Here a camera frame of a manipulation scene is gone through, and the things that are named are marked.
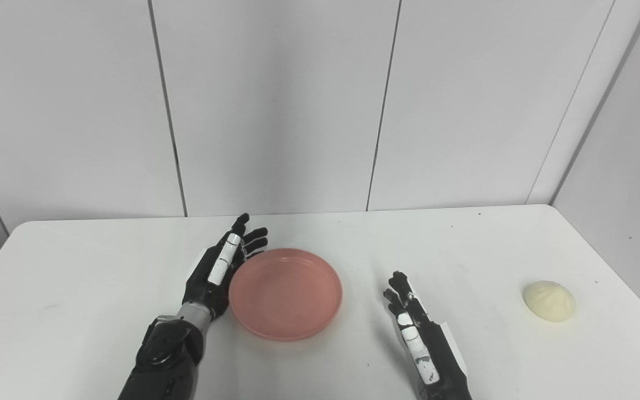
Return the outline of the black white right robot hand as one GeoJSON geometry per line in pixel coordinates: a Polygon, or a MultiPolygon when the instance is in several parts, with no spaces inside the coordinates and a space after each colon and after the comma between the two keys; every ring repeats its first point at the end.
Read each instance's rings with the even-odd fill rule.
{"type": "Polygon", "coordinates": [[[471,399],[467,365],[447,322],[430,319],[406,274],[394,271],[383,293],[419,375],[421,399],[471,399]]]}

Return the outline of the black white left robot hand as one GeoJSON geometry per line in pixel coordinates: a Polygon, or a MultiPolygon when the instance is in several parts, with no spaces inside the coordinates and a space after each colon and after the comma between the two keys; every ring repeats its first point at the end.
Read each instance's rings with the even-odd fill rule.
{"type": "Polygon", "coordinates": [[[238,269],[268,245],[267,228],[246,232],[250,219],[247,213],[238,216],[220,241],[206,249],[186,281],[182,303],[205,307],[211,321],[228,309],[229,285],[238,269]]]}

